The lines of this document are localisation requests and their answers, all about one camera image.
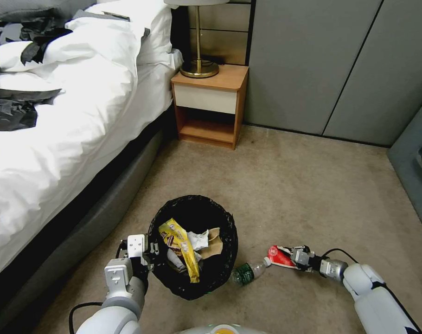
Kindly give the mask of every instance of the beige carpet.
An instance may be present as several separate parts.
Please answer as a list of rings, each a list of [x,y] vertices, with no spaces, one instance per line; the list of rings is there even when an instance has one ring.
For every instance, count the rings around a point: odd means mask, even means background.
[[[68,333],[74,305],[104,299],[103,268],[119,240],[146,232],[167,200],[185,194],[211,197],[234,215],[237,264],[262,259],[272,244],[307,244],[319,254],[344,248],[381,274],[422,328],[422,224],[386,149],[244,126],[235,151],[169,143],[126,217],[78,266],[34,333]],[[76,328],[95,310],[77,311]],[[244,288],[223,286],[192,302],[150,275],[143,333],[219,322],[274,334],[363,333],[348,292],[317,274],[273,267]]]

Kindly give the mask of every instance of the white drawer front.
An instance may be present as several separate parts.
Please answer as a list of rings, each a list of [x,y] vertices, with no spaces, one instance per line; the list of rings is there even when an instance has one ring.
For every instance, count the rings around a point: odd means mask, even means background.
[[[185,85],[174,85],[175,102],[178,106],[236,113],[236,91],[214,90]]]

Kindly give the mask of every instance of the wooden nightstand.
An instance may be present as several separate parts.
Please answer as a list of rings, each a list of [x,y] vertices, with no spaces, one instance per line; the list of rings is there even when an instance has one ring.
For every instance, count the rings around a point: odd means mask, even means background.
[[[179,139],[236,148],[243,119],[248,67],[220,65],[213,77],[177,73],[173,85]]]

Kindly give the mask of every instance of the white bedsheet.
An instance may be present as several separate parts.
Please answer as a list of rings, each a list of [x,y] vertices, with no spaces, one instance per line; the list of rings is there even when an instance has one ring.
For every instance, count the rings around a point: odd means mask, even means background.
[[[41,80],[63,89],[53,105],[36,106],[36,127],[0,132],[0,272],[171,103],[169,78],[181,57],[166,54],[137,78],[143,24],[80,18],[68,28],[43,64],[19,63],[28,42],[0,47],[0,66],[12,72],[0,88]]]

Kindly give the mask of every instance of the black trash can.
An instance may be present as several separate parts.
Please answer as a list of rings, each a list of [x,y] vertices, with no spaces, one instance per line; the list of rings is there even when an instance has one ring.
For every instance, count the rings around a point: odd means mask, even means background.
[[[167,263],[168,247],[159,234],[159,226],[171,218],[185,231],[197,234],[220,227],[222,253],[202,260],[198,283],[190,283],[187,272],[178,273]],[[160,250],[153,260],[153,273],[172,293],[187,300],[197,299],[217,289],[229,279],[238,248],[233,216],[210,198],[200,195],[187,195],[166,202],[149,226],[148,241],[157,242]]]

